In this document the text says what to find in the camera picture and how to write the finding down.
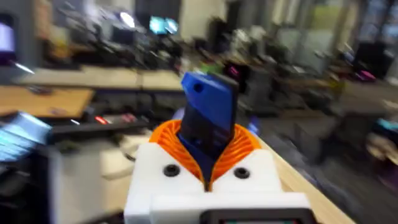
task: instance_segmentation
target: wall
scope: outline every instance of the wall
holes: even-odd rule
[[[37,64],[34,1],[12,0],[0,1],[0,12],[10,12],[17,19],[17,57],[18,62],[29,68]],[[17,68],[0,67],[0,83],[9,83],[24,72]]]
[[[183,0],[180,13],[180,35],[189,41],[206,37],[207,25],[213,16],[225,18],[224,0]]]

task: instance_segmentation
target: led light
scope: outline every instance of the led light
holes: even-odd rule
[[[74,119],[71,119],[70,121],[75,123],[75,124],[77,124],[77,125],[80,125],[80,123],[78,121],[75,121]]]
[[[101,124],[107,124],[107,123],[108,123],[104,118],[102,118],[102,117],[100,117],[100,116],[96,116],[96,117],[95,117],[95,120],[97,120],[97,121],[100,122]]]
[[[22,69],[22,70],[25,71],[25,72],[29,72],[29,73],[31,73],[31,74],[34,74],[34,73],[35,73],[35,72],[33,72],[30,68],[26,67],[25,65],[21,65],[21,64],[16,63],[16,62],[14,62],[14,65],[15,65],[17,68]]]
[[[122,21],[129,26],[130,28],[135,28],[136,24],[134,22],[134,19],[126,12],[121,12],[120,13],[120,18]]]

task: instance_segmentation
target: monitor screen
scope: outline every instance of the monitor screen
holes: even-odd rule
[[[166,28],[167,32],[169,32],[171,34],[175,34],[178,31],[178,23],[173,19],[166,18],[165,28]]]
[[[0,66],[11,66],[16,61],[14,19],[0,14]]]
[[[152,16],[149,22],[149,29],[154,34],[166,34],[165,20],[161,17]]]
[[[51,127],[37,118],[18,113],[0,128],[0,162],[14,162],[28,155],[36,145],[45,144]]]
[[[296,221],[225,221],[222,224],[297,224]]]

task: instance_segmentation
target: desk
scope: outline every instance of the desk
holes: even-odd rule
[[[90,89],[53,88],[50,95],[37,95],[21,86],[0,86],[0,114],[21,110],[33,116],[79,118],[91,101]]]
[[[128,144],[140,144],[148,138],[148,134],[130,136]],[[261,144],[264,149],[273,152],[266,143],[261,141]],[[113,210],[123,209],[126,203],[131,176],[112,181],[105,180],[103,176],[110,167],[124,170],[132,169],[133,165],[110,143],[88,142],[83,147],[87,147],[87,150],[70,156],[61,156],[53,151],[50,170],[53,177],[55,224],[74,224],[100,217]],[[320,223],[354,223],[283,158],[273,154],[283,189],[305,192]]]
[[[39,68],[16,80],[19,85],[78,86],[126,90],[182,91],[181,78],[167,70],[141,71],[126,68],[85,66],[81,71]]]

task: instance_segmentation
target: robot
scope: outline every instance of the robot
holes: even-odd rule
[[[282,191],[271,152],[235,124],[238,85],[188,72],[182,86],[183,118],[136,152],[125,223],[316,223],[305,194]]]

